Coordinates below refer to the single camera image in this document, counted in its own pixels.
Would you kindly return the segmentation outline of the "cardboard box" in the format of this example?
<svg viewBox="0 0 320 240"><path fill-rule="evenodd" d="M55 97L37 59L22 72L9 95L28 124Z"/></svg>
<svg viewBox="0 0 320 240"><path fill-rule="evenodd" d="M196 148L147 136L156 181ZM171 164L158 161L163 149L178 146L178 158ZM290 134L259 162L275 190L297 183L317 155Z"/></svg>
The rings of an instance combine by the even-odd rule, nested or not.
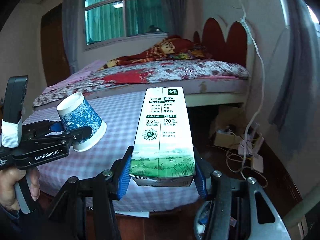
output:
<svg viewBox="0 0 320 240"><path fill-rule="evenodd" d="M242 137L233 132L223 132L218 130L215 134L214 146L237 149L242 141Z"/></svg>

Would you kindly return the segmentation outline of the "white router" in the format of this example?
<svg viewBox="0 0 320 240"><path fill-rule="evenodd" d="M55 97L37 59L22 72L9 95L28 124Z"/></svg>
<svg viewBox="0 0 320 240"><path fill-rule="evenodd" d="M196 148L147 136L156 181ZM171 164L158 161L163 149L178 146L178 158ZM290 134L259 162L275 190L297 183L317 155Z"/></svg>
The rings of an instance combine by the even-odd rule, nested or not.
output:
<svg viewBox="0 0 320 240"><path fill-rule="evenodd" d="M250 168L256 172L263 173L263 157L259 154L263 142L264 137L261 133L257 132L257 128L250 127L247 139L242 139L238 144L238 155L242 157L242 167L244 167L246 160L250 160Z"/></svg>

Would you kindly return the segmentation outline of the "black trash bin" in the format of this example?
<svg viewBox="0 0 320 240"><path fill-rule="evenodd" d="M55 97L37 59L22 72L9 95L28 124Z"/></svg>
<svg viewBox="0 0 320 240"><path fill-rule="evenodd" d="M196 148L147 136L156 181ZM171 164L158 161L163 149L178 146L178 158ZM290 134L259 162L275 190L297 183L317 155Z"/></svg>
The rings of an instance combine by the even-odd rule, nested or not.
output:
<svg viewBox="0 0 320 240"><path fill-rule="evenodd" d="M210 217L210 209L211 206L215 205L215 201L205 201L199 207L196 212L194 222L193 222L193 230L195 238L198 240L206 239L204 237L206 230L209 228L209 217Z"/></svg>

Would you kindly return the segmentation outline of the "red heart headboard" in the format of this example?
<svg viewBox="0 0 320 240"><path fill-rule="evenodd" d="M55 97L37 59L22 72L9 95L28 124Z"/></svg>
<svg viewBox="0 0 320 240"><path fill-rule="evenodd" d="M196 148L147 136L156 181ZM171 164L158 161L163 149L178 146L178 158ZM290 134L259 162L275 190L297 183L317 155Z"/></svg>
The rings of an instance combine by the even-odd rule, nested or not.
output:
<svg viewBox="0 0 320 240"><path fill-rule="evenodd" d="M236 63L247 67L247 38L245 28L239 21L226 26L220 17L206 20L202 34L193 34L193 42L201 47L208 59Z"/></svg>

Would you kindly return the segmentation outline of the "red patterned blanket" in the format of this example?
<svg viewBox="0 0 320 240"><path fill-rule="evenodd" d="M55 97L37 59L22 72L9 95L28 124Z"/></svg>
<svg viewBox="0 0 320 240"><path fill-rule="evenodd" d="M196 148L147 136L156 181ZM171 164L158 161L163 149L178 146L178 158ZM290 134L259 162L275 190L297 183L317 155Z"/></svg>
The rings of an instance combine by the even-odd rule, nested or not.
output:
<svg viewBox="0 0 320 240"><path fill-rule="evenodd" d="M206 47L178 35L169 36L140 54L122 56L104 64L100 70L114 66L163 60L210 59L212 54Z"/></svg>

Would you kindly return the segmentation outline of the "pink checkered tablecloth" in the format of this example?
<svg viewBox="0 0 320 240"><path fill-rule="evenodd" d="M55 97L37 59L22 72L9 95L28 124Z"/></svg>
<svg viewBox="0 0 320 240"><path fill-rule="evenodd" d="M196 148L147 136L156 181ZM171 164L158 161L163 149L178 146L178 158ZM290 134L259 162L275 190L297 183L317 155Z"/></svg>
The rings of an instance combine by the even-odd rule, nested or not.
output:
<svg viewBox="0 0 320 240"><path fill-rule="evenodd" d="M90 105L107 124L105 135L90 150L70 150L68 157L39 166L40 189L55 196L69 177L95 177L122 158L134 143L144 95L144 92L134 92L91 100ZM166 211L194 203L198 198L195 184L143 187L132 180L125 196L114 202L114 208L119 212Z"/></svg>

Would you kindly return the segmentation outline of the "blue patterned paper cup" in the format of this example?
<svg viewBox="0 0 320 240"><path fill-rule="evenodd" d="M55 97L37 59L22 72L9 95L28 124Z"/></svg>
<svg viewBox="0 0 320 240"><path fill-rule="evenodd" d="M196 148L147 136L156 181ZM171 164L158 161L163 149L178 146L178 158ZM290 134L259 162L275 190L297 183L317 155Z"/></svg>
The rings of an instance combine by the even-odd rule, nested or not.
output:
<svg viewBox="0 0 320 240"><path fill-rule="evenodd" d="M107 124L80 92L76 92L62 100L56 110L66 131L85 126L89 126L92 129L92 133L87 139L80 139L78 142L73 143L73 149L77 152L84 152L92 148L106 132Z"/></svg>

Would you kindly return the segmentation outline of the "window with green curtain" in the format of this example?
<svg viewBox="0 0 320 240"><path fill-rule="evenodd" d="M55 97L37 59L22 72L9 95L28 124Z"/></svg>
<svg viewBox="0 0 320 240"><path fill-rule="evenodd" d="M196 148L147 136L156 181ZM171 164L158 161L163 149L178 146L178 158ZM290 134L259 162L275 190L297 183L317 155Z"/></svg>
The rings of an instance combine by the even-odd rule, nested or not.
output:
<svg viewBox="0 0 320 240"><path fill-rule="evenodd" d="M167 33L162 0L84 0L86 46Z"/></svg>

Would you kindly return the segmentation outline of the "bed with floral sheet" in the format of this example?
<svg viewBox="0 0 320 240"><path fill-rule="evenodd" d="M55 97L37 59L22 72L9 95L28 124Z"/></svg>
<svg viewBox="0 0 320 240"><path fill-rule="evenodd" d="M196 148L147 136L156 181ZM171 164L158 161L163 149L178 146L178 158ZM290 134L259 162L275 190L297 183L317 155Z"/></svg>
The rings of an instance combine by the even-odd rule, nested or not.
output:
<svg viewBox="0 0 320 240"><path fill-rule="evenodd" d="M99 68L84 80L42 93L33 108L58 102L75 92L93 99L152 87L182 87L186 95L244 95L250 77L250 71L239 64L215 60L165 60Z"/></svg>

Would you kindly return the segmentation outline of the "pink folded sheet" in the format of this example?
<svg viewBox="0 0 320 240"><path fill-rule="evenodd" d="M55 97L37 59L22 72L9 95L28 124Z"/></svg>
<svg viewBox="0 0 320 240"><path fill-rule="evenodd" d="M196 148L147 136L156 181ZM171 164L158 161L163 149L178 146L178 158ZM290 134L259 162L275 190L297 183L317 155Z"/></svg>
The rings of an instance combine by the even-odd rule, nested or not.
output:
<svg viewBox="0 0 320 240"><path fill-rule="evenodd" d="M72 83L84 80L86 77L88 77L92 72L96 72L99 68L104 66L106 64L106 61L103 60L95 60L94 62L90 63L89 65L85 66L78 72L72 74L67 79L62 80L58 82L55 85L47 87L42 93L48 93L53 90L56 90L58 88L65 87L66 85L70 85Z"/></svg>

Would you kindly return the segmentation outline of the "green white milk carton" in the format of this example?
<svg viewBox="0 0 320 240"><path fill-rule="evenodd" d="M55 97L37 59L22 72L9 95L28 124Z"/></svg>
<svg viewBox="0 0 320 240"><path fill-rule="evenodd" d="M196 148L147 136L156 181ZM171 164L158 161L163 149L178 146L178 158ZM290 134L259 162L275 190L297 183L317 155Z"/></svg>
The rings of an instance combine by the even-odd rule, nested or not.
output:
<svg viewBox="0 0 320 240"><path fill-rule="evenodd" d="M139 186L191 184L195 157L182 87L146 90L129 174Z"/></svg>

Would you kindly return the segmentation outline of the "green white cabinet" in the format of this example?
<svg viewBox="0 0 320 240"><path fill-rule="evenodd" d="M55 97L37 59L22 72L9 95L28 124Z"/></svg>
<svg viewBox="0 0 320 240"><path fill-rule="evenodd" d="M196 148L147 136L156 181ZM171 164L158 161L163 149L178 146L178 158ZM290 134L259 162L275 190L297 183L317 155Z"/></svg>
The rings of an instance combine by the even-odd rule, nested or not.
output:
<svg viewBox="0 0 320 240"><path fill-rule="evenodd" d="M290 239L319 239L319 183L283 218Z"/></svg>

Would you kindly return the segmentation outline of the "grey curtain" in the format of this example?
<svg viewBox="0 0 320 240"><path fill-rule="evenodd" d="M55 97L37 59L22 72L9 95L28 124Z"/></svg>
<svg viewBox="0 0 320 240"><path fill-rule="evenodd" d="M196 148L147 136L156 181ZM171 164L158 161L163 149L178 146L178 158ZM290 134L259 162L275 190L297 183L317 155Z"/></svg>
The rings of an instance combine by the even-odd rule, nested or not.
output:
<svg viewBox="0 0 320 240"><path fill-rule="evenodd" d="M319 97L319 42L304 0L285 0L289 22L289 55L269 122L276 125L286 156L307 141Z"/></svg>

